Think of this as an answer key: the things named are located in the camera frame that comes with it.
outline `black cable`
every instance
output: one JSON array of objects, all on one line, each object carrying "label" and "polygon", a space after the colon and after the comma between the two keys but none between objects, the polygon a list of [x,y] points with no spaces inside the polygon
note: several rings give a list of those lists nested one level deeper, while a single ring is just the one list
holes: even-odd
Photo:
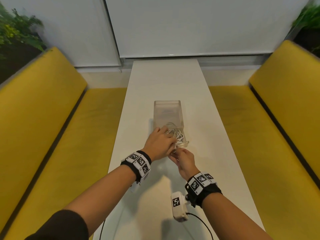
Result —
[{"label": "black cable", "polygon": [[101,232],[100,232],[100,237],[99,237],[99,240],[101,240],[101,235],[102,235],[102,230],[103,230],[103,227],[104,227],[104,223],[106,222],[106,220],[103,221],[103,224],[102,224],[102,228],[101,228]]},{"label": "black cable", "polygon": [[187,212],[187,215],[192,215],[192,216],[195,216],[196,218],[198,218],[205,226],[206,226],[206,228],[208,229],[208,231],[210,232],[210,234],[211,234],[211,238],[212,238],[212,240],[214,240],[214,237],[212,236],[212,233],[211,233],[211,231],[210,231],[210,229],[209,229],[209,227],[203,222],[203,220],[201,220],[201,218],[200,217],[198,217],[198,216],[196,216],[195,214],[192,214],[192,213],[189,213],[189,212]]}]

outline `table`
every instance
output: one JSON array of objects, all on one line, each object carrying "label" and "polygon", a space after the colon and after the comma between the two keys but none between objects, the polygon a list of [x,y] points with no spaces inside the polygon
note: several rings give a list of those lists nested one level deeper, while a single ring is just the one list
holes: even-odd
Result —
[{"label": "table", "polygon": [[[194,153],[197,167],[211,173],[224,196],[263,228],[196,59],[134,61],[109,172],[130,153],[143,148],[152,131],[155,100],[181,100],[184,132],[190,141],[187,149]],[[128,191],[107,217],[101,239],[211,239],[195,217],[190,216],[185,223],[173,219],[170,196],[176,191],[185,193],[185,183],[168,158],[154,162],[140,189]],[[210,226],[200,207],[189,205],[188,209]],[[101,227],[94,240],[99,239]]]}]

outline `person's left hand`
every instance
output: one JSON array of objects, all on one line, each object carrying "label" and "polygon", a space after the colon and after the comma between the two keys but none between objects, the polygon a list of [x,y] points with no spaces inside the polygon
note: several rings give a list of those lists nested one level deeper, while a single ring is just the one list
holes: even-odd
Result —
[{"label": "person's left hand", "polygon": [[159,160],[168,156],[173,150],[177,139],[172,134],[165,134],[168,130],[166,126],[156,128],[146,140],[144,148],[141,149],[147,153],[151,161]]}]

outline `hand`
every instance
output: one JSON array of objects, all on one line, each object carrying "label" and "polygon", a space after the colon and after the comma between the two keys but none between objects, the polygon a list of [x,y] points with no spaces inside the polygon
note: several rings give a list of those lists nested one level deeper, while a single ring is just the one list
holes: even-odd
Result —
[{"label": "hand", "polygon": [[171,153],[168,157],[178,166],[181,177],[186,181],[197,173],[200,173],[195,164],[194,154],[187,149],[177,147],[176,152]]},{"label": "hand", "polygon": [[177,139],[172,134],[165,134],[166,126],[156,128],[146,140],[144,148],[141,149],[151,158],[151,161],[159,160],[168,156],[173,150]]}]

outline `plastic container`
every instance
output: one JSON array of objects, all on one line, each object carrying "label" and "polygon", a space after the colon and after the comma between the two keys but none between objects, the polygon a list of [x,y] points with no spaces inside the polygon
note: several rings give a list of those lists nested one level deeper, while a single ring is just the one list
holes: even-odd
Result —
[{"label": "plastic container", "polygon": [[182,133],[183,139],[176,146],[185,148],[189,141],[186,140],[183,129],[183,117],[180,100],[154,101],[153,129],[164,125],[168,129],[178,130]]}]

